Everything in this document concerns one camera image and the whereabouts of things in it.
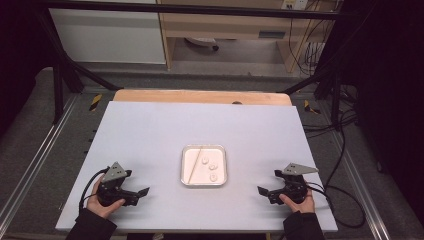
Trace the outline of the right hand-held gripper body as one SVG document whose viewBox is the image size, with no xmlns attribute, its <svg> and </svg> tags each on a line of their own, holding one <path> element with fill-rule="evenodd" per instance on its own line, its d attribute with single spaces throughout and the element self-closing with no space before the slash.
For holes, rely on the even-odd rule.
<svg viewBox="0 0 424 240">
<path fill-rule="evenodd" d="M 295 203 L 302 203 L 307 194 L 307 185 L 304 174 L 317 173 L 315 167 L 308 167 L 296 163 L 288 164 L 283 170 L 275 170 L 274 175 L 284 180 L 285 186 L 282 194 L 287 195 Z"/>
</svg>

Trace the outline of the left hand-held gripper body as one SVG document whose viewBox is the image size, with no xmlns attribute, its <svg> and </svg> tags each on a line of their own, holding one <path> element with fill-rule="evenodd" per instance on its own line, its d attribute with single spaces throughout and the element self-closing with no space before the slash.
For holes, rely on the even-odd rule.
<svg viewBox="0 0 424 240">
<path fill-rule="evenodd" d="M 112 164 L 102 177 L 97 190 L 97 197 L 101 205 L 110 206 L 115 201 L 124 199 L 124 206 L 132 206 L 129 205 L 128 201 L 131 198 L 139 199 L 136 196 L 137 192 L 127 191 L 122 188 L 123 182 L 131 173 L 131 170 L 124 170 L 118 162 Z"/>
</svg>

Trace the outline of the square metal tray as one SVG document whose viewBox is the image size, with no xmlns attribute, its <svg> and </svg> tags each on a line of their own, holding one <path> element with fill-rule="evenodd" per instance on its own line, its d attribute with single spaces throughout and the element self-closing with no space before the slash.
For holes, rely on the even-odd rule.
<svg viewBox="0 0 424 240">
<path fill-rule="evenodd" d="M 191 182 L 188 183 L 198 148 L 203 147 Z M 202 158 L 208 157 L 209 163 L 202 164 Z M 209 165 L 216 163 L 217 169 L 210 170 Z M 210 180 L 210 174 L 216 174 L 215 182 Z M 182 151 L 181 158 L 181 182 L 188 187 L 215 187 L 222 186 L 227 181 L 226 152 L 221 145 L 188 145 Z"/>
</svg>

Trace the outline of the thin wooden skewer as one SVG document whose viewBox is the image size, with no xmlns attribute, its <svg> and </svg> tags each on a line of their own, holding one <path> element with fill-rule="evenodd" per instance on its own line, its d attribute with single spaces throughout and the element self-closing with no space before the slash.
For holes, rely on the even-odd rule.
<svg viewBox="0 0 424 240">
<path fill-rule="evenodd" d="M 197 153 L 197 156 L 196 156 L 196 158 L 195 158 L 195 161 L 194 161 L 194 164 L 193 164 L 192 170 L 191 170 L 191 172 L 190 172 L 190 176 L 189 176 L 189 179 L 188 179 L 188 183 L 190 183 L 190 182 L 191 182 L 191 179 L 192 179 L 192 176 L 193 176 L 194 171 L 195 171 L 195 169 L 196 169 L 196 166 L 197 166 L 197 163 L 198 163 L 198 159 L 199 159 L 199 157 L 200 157 L 200 154 L 201 154 L 202 149 L 203 149 L 203 147 L 199 147 L 199 148 L 198 148 L 198 153 Z"/>
</svg>

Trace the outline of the person's right hand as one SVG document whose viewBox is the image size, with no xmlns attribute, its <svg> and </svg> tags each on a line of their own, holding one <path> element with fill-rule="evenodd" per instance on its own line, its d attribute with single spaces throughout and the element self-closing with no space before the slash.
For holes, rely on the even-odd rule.
<svg viewBox="0 0 424 240">
<path fill-rule="evenodd" d="M 293 213 L 295 212 L 314 213 L 315 212 L 315 202 L 313 199 L 313 195 L 311 193 L 308 193 L 305 196 L 305 199 L 302 203 L 295 203 L 285 194 L 280 194 L 279 198 L 283 201 L 285 205 L 287 205 L 292 210 Z"/>
</svg>

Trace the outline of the person's left hand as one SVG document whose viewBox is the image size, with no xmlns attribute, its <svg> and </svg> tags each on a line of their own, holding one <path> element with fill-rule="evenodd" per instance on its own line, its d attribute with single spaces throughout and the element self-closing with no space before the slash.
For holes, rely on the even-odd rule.
<svg viewBox="0 0 424 240">
<path fill-rule="evenodd" d="M 113 204 L 111 204 L 110 206 L 101 205 L 96 195 L 100 183 L 101 183 L 101 179 L 98 179 L 96 183 L 94 184 L 92 189 L 92 195 L 87 200 L 86 208 L 90 210 L 92 213 L 98 215 L 99 217 L 107 219 L 113 212 L 115 212 L 125 203 L 125 200 L 119 199 L 115 201 Z"/>
</svg>

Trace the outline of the yellow black tape marker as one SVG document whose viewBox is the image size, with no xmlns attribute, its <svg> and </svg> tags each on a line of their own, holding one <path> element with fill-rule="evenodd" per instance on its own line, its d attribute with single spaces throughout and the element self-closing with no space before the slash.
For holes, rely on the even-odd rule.
<svg viewBox="0 0 424 240">
<path fill-rule="evenodd" d="M 304 110 L 306 112 L 312 112 L 314 114 L 321 114 L 321 111 L 319 109 L 314 109 L 311 107 L 308 100 L 304 100 Z"/>
<path fill-rule="evenodd" d="M 97 94 L 97 95 L 93 98 L 92 103 L 91 103 L 91 105 L 90 105 L 90 107 L 89 107 L 89 111 L 95 111 L 95 110 L 96 110 L 96 108 L 97 108 L 97 106 L 98 106 L 98 104 L 99 104 L 99 102 L 100 102 L 101 98 L 102 98 L 102 94 Z"/>
</svg>

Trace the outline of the light wooden table board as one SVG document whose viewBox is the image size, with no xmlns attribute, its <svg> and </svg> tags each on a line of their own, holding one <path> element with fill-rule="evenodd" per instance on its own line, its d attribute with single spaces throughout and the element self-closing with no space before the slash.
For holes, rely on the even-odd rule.
<svg viewBox="0 0 424 240">
<path fill-rule="evenodd" d="M 237 91 L 121 89 L 114 101 L 291 106 L 287 94 Z"/>
</svg>

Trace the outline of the white cabinet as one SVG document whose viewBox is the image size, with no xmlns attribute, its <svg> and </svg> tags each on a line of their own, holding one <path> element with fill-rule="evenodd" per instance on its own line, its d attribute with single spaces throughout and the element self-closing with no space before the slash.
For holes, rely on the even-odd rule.
<svg viewBox="0 0 424 240">
<path fill-rule="evenodd" d="M 51 9 L 50 14 L 75 61 L 165 63 L 156 14 L 65 9 Z"/>
</svg>

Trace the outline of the black curtain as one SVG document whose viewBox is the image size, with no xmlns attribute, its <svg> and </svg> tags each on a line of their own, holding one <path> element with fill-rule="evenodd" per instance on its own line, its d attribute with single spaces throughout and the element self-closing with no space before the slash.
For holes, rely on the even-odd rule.
<svg viewBox="0 0 424 240">
<path fill-rule="evenodd" d="M 424 0 L 377 0 L 344 78 L 367 137 L 424 224 Z"/>
<path fill-rule="evenodd" d="M 51 65 L 31 0 L 0 0 L 0 137 L 25 105 L 35 76 Z"/>
</svg>

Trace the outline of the office chair base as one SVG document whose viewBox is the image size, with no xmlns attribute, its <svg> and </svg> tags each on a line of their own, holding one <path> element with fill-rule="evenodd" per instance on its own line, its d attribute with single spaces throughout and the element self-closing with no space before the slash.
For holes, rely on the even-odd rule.
<svg viewBox="0 0 424 240">
<path fill-rule="evenodd" d="M 219 50 L 214 38 L 187 38 L 187 41 L 198 46 L 211 47 L 213 51 Z"/>
</svg>

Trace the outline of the light wooden desk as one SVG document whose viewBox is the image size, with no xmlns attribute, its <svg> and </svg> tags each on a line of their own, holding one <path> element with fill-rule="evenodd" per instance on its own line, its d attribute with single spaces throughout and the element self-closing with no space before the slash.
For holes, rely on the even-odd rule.
<svg viewBox="0 0 424 240">
<path fill-rule="evenodd" d="M 159 4 L 201 5 L 282 9 L 283 0 L 156 0 Z M 307 11 L 336 12 L 341 0 L 308 0 Z M 159 15 L 166 64 L 172 66 L 178 38 L 214 38 L 274 40 L 286 70 L 293 72 L 300 63 L 304 47 L 324 42 L 332 30 L 331 20 L 278 19 L 267 17 L 219 16 L 195 14 Z"/>
</svg>

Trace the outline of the white power strip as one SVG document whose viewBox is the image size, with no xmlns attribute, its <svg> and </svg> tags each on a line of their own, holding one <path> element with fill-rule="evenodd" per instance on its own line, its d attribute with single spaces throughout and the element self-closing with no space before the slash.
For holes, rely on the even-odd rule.
<svg viewBox="0 0 424 240">
<path fill-rule="evenodd" d="M 308 0 L 283 0 L 282 9 L 286 10 L 305 10 Z"/>
</svg>

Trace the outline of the black metal crossbar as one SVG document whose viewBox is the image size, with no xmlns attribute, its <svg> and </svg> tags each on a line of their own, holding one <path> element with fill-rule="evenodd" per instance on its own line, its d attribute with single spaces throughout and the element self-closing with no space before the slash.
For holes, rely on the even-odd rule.
<svg viewBox="0 0 424 240">
<path fill-rule="evenodd" d="M 263 9 L 263 8 L 240 8 L 240 7 L 223 7 L 223 6 L 147 4 L 147 3 L 99 2 L 99 1 L 78 1 L 78 0 L 39 0 L 38 3 L 47 8 L 72 9 L 72 10 L 249 16 L 249 17 L 318 19 L 318 20 L 339 20 L 339 19 L 348 18 L 348 15 L 346 14 L 334 13 L 334 12 L 273 10 L 273 9 Z"/>
</svg>

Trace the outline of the aluminium floor rail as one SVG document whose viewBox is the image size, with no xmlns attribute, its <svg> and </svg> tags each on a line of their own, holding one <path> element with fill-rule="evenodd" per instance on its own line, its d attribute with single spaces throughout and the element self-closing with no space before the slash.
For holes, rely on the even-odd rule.
<svg viewBox="0 0 424 240">
<path fill-rule="evenodd" d="M 5 235 L 25 196 L 31 188 L 31 185 L 33 184 L 46 158 L 53 148 L 57 138 L 66 125 L 79 97 L 79 94 L 72 94 L 71 97 L 67 100 L 63 115 L 59 118 L 58 122 L 53 124 L 49 129 L 49 132 L 44 138 L 41 146 L 38 148 L 30 164 L 19 180 L 17 186 L 15 187 L 11 196 L 8 198 L 5 206 L 0 211 L 0 239 L 2 239 Z"/>
<path fill-rule="evenodd" d="M 333 132 L 332 137 L 338 149 L 341 152 L 341 162 L 347 173 L 348 179 L 352 185 L 355 195 L 365 212 L 368 226 L 375 240 L 391 240 L 390 234 L 382 220 L 379 211 L 362 179 L 357 167 L 354 164 L 353 158 L 347 148 L 341 132 Z"/>
</svg>

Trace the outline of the black metal frame strut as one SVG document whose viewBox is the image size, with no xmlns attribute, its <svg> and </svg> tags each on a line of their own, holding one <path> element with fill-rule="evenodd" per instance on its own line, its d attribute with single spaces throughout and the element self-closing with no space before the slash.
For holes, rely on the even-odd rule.
<svg viewBox="0 0 424 240">
<path fill-rule="evenodd" d="M 353 46 L 352 41 L 359 27 L 360 23 L 358 21 L 350 23 L 342 20 L 336 21 L 326 41 L 314 74 L 306 80 L 302 80 L 300 83 L 283 90 L 284 94 L 291 95 L 312 83 L 317 83 L 318 87 L 314 92 L 314 96 L 318 100 L 323 100 L 328 95 L 331 96 L 330 120 L 331 124 L 336 125 L 337 129 L 339 129 L 341 122 L 339 119 L 339 106 L 342 68 L 350 58 Z"/>
<path fill-rule="evenodd" d="M 121 87 L 116 86 L 103 78 L 95 75 L 93 72 L 78 64 L 66 53 L 56 31 L 56 27 L 47 8 L 39 8 L 35 13 L 38 23 L 47 36 L 47 42 L 52 47 L 53 59 L 53 83 L 55 113 L 53 123 L 59 122 L 64 115 L 64 90 L 63 84 L 66 84 L 72 93 L 81 93 L 84 90 L 84 84 L 79 74 L 91 79 L 95 83 L 108 90 L 117 91 Z"/>
</svg>

